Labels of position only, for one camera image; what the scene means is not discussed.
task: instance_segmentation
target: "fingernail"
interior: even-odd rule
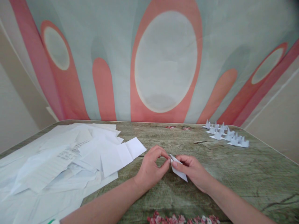
[[[174,167],[177,167],[178,166],[178,163],[177,162],[172,162],[172,165],[174,166]]]

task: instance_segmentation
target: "beige wall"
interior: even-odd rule
[[[246,130],[299,164],[299,74]]]
[[[0,30],[0,153],[55,122]]]

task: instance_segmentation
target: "hand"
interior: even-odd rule
[[[167,160],[159,168],[156,164],[156,160],[163,156]],[[164,174],[168,171],[170,164],[170,157],[162,147],[156,145],[152,147],[148,153],[144,156],[141,167],[134,177],[134,181],[143,190],[148,191],[155,186],[159,180],[162,179]]]
[[[211,185],[214,179],[205,168],[198,162],[194,156],[178,155],[176,159],[183,164],[172,162],[172,165],[178,171],[185,173],[191,181],[200,189],[203,193],[207,193],[207,189]]]

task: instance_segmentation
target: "fabric backdrop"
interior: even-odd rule
[[[60,120],[241,126],[299,68],[296,0],[3,0],[0,17]]]

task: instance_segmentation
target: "table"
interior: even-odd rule
[[[65,120],[5,151],[0,158],[57,125],[72,123],[116,124],[117,130],[121,131],[119,137],[125,142],[137,136],[147,149],[158,144],[172,155],[195,156],[212,176],[277,223],[299,223],[299,166],[236,126],[229,128],[245,136],[250,141],[249,148],[231,146],[225,140],[210,138],[200,124]],[[82,205],[136,175],[144,154],[121,169],[117,180],[86,197]],[[163,164],[164,160],[158,159],[157,164]],[[148,223],[147,217],[152,216],[155,210],[162,217],[183,214],[186,218],[193,218],[214,214],[221,223],[231,223],[208,195],[200,192],[190,180],[186,183],[176,176],[171,168],[155,187],[130,207],[119,223]]]

